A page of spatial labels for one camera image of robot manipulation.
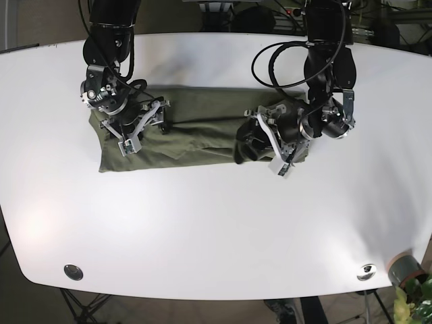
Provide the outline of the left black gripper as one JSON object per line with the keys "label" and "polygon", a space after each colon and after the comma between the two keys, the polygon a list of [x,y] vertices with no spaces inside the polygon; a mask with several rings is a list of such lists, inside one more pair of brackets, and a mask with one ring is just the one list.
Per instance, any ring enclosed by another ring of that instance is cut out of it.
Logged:
{"label": "left black gripper", "polygon": [[238,128],[233,158],[236,164],[259,161],[269,157],[269,169],[277,176],[287,178],[298,163],[308,157],[312,138],[300,131],[304,109],[288,103],[244,112],[246,121]]}

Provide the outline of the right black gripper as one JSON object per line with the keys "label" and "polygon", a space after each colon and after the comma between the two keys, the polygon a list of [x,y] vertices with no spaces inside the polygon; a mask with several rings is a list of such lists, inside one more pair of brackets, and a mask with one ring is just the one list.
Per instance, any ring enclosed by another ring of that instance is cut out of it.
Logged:
{"label": "right black gripper", "polygon": [[99,122],[99,127],[109,132],[110,137],[118,139],[117,145],[122,156],[137,153],[141,148],[144,129],[157,126],[162,134],[171,130],[167,116],[169,100],[157,97],[149,101],[132,101],[118,115],[112,115]]}

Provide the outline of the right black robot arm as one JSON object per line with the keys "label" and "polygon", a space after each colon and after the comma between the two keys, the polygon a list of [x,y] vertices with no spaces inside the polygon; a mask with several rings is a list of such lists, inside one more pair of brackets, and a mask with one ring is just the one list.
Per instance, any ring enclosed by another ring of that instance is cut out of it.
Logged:
{"label": "right black robot arm", "polygon": [[82,102],[102,115],[100,125],[117,138],[123,156],[137,153],[147,126],[167,133],[170,102],[146,91],[144,79],[134,80],[134,26],[139,1],[89,1],[88,35],[83,46],[86,78]]}

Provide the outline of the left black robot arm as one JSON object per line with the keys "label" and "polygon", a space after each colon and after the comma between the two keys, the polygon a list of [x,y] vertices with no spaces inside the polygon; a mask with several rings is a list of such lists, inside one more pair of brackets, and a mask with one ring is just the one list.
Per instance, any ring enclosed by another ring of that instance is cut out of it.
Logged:
{"label": "left black robot arm", "polygon": [[[238,165],[259,161],[271,153],[269,166],[281,177],[307,156],[312,141],[322,135],[341,139],[356,123],[350,4],[307,1],[302,15],[307,40],[275,43],[268,63],[269,81],[258,81],[282,95],[283,102],[245,112],[246,121],[237,130],[233,153]],[[304,77],[281,85],[275,75],[275,62],[294,47],[308,51]]]}

